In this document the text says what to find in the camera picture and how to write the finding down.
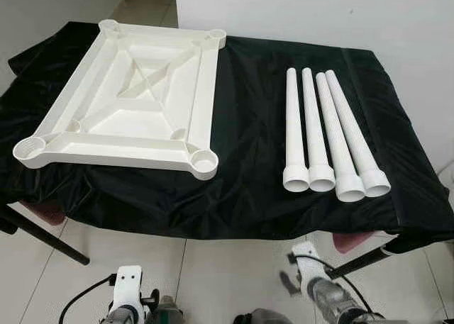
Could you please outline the grey left robot leg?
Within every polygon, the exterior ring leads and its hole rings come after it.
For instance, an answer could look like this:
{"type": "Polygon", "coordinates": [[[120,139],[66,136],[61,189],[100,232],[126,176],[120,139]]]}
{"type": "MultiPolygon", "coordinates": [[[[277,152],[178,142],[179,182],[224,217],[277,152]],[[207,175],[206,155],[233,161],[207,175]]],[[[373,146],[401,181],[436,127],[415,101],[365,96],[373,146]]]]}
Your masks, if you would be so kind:
{"type": "Polygon", "coordinates": [[[186,320],[175,299],[162,296],[158,307],[147,315],[145,324],[186,324],[186,320]]]}

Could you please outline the grey robot leg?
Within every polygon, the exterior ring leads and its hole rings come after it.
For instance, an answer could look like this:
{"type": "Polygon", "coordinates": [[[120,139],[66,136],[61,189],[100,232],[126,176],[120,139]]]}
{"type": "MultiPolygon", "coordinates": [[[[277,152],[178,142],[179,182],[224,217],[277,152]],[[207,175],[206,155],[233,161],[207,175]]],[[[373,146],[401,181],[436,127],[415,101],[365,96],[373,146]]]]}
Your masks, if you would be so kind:
{"type": "Polygon", "coordinates": [[[186,320],[175,299],[162,296],[158,307],[147,315],[145,324],[186,324],[186,320]]]}
{"type": "Polygon", "coordinates": [[[237,315],[231,324],[293,324],[285,314],[278,311],[256,308],[252,312],[237,315]]]}

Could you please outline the grey right robot leg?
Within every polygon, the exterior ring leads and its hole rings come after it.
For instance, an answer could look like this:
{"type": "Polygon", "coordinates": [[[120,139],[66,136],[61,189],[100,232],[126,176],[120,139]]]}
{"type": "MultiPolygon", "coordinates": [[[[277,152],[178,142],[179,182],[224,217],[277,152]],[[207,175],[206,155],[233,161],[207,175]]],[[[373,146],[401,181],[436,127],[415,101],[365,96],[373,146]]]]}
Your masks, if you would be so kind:
{"type": "Polygon", "coordinates": [[[278,311],[256,308],[252,312],[237,315],[231,324],[293,324],[285,314],[278,311]]]}

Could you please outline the black table cloth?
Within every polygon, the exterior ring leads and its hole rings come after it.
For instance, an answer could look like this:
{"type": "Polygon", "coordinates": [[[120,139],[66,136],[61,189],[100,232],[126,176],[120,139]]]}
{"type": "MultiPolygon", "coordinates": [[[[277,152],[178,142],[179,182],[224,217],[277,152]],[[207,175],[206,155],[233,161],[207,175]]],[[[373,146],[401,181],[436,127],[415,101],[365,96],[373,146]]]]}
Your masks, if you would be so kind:
{"type": "Polygon", "coordinates": [[[193,240],[291,240],[321,230],[386,231],[425,245],[454,236],[452,207],[388,72],[370,50],[229,36],[218,54],[213,179],[186,172],[50,163],[29,169],[12,149],[32,135],[99,35],[71,21],[13,56],[0,95],[0,203],[59,206],[101,229],[193,240]],[[333,192],[288,192],[284,87],[289,67],[332,70],[390,192],[357,202],[333,192]]]}

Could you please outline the maroon plastic stool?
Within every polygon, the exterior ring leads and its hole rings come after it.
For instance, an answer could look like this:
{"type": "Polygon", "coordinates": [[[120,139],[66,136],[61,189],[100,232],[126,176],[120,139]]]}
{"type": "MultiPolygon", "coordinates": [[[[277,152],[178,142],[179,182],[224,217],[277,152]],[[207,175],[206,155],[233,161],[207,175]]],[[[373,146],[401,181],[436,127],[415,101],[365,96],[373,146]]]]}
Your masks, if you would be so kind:
{"type": "Polygon", "coordinates": [[[44,220],[49,225],[61,225],[66,219],[66,214],[56,201],[28,202],[19,201],[23,207],[36,214],[39,219],[44,220]]]}
{"type": "Polygon", "coordinates": [[[338,253],[347,254],[354,250],[355,247],[367,242],[374,234],[374,231],[367,231],[366,233],[331,233],[331,242],[338,253]]]}

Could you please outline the white plastic children table top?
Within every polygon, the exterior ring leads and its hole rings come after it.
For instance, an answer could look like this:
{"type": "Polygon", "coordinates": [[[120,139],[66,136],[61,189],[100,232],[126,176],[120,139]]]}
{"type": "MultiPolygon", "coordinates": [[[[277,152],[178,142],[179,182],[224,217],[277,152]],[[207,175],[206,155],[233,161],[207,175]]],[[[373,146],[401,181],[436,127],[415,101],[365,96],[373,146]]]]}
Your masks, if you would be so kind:
{"type": "Polygon", "coordinates": [[[227,33],[99,22],[99,35],[32,136],[27,168],[82,163],[175,169],[214,178],[211,124],[227,33]]]}

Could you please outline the black metal table leg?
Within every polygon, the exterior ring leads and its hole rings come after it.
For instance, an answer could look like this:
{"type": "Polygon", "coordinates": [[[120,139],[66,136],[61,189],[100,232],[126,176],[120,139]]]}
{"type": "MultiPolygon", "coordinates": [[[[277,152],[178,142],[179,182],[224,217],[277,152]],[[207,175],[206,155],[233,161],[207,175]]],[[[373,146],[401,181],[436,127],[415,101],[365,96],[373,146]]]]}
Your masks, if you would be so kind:
{"type": "Polygon", "coordinates": [[[6,229],[11,228],[24,230],[26,233],[41,240],[41,242],[46,245],[54,247],[55,250],[64,253],[81,265],[88,265],[90,263],[90,258],[88,256],[78,252],[74,247],[69,246],[67,243],[60,240],[59,237],[52,235],[48,230],[43,229],[37,223],[29,220],[25,215],[20,214],[9,205],[3,205],[2,208],[0,208],[0,219],[10,223],[10,225],[0,226],[0,230],[6,231],[6,229]]]}
{"type": "Polygon", "coordinates": [[[370,250],[370,252],[367,252],[344,265],[333,268],[327,272],[327,275],[329,279],[337,279],[395,255],[396,253],[390,252],[384,246],[376,247],[376,249],[370,250]]]}

